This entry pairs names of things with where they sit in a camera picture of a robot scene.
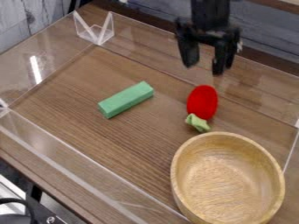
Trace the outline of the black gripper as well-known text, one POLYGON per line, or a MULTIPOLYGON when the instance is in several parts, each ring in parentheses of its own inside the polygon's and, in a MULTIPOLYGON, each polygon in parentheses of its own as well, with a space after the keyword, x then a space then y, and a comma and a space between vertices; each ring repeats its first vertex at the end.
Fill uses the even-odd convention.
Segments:
POLYGON ((175 34, 187 68, 200 60, 199 43, 215 46, 212 74, 231 69, 240 45, 240 29, 230 24, 230 0, 191 0, 191 19, 175 21, 175 34))

